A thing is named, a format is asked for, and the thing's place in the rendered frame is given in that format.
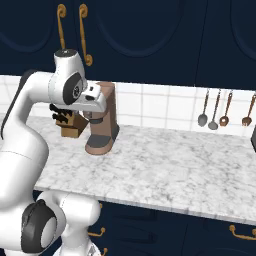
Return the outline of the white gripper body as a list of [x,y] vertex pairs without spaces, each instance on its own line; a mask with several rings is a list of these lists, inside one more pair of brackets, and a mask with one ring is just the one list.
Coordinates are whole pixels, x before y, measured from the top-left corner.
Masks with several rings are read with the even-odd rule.
[[105,96],[101,91],[84,91],[79,99],[71,105],[72,110],[99,112],[103,113],[106,110],[107,103]]

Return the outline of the brown coffee machine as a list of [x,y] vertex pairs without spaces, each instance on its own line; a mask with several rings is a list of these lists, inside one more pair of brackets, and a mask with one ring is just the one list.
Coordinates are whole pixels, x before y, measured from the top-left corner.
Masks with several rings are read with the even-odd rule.
[[116,118],[115,85],[112,82],[98,82],[98,85],[106,98],[106,110],[103,113],[83,112],[83,116],[89,120],[91,131],[85,150],[91,155],[104,155],[109,152],[119,133]]

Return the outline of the wooden knife block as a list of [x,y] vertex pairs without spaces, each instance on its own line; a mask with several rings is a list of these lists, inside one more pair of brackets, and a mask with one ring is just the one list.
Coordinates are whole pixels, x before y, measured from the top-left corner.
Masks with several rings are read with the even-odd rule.
[[49,109],[53,111],[56,125],[61,128],[62,137],[78,138],[89,123],[76,111],[59,109],[54,104],[50,104]]

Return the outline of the navy cupboard door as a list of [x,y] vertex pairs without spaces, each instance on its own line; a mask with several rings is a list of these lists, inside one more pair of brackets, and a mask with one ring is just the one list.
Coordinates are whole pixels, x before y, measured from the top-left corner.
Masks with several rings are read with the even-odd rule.
[[208,0],[196,84],[256,90],[256,0]]
[[93,58],[86,78],[195,84],[208,0],[73,0]]
[[76,48],[72,0],[0,0],[0,75],[35,69],[53,72],[61,48]]

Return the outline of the grey hanging spoon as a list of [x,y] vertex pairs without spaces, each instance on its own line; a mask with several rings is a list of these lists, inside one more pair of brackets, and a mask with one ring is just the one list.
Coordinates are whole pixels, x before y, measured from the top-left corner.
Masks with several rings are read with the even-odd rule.
[[204,100],[203,112],[198,116],[198,125],[200,127],[204,127],[206,125],[206,123],[207,123],[207,120],[208,120],[208,117],[205,114],[206,108],[207,108],[207,104],[208,104],[208,99],[209,99],[209,92],[206,92],[205,100]]

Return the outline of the grey hanging ladle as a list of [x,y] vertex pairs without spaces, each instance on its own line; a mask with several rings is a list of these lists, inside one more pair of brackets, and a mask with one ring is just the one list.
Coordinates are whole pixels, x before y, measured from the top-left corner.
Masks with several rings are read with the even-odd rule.
[[218,129],[218,124],[215,122],[215,117],[216,117],[217,108],[218,108],[218,105],[219,105],[220,94],[221,94],[221,91],[218,91],[218,95],[217,95],[216,102],[215,102],[215,107],[214,107],[213,117],[212,117],[212,120],[208,123],[208,128],[210,130],[217,130]]

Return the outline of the brown hanging slotted spoon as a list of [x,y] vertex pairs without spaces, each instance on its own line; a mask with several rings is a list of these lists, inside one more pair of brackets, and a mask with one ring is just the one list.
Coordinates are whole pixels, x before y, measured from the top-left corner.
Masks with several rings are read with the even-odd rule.
[[226,126],[229,123],[229,118],[228,118],[227,114],[228,114],[228,110],[229,110],[230,103],[232,100],[232,96],[233,96],[233,92],[230,92],[228,95],[228,99],[227,99],[225,114],[219,119],[219,124],[222,127]]

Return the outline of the navy drawer front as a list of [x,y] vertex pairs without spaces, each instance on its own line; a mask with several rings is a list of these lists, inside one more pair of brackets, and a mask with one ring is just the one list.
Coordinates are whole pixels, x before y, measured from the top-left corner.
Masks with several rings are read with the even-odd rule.
[[187,225],[182,256],[256,256],[255,226],[192,217]]
[[135,206],[102,203],[98,221],[89,228],[99,249],[106,256],[181,256],[186,233],[182,215]]

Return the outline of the brown hanging fork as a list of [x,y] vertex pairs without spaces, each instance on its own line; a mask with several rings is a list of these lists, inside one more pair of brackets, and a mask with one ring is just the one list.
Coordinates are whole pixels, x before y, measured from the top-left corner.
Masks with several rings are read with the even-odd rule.
[[243,126],[249,126],[252,122],[250,114],[252,112],[255,101],[256,101],[256,93],[254,93],[253,96],[252,96],[247,116],[242,119],[242,125]]

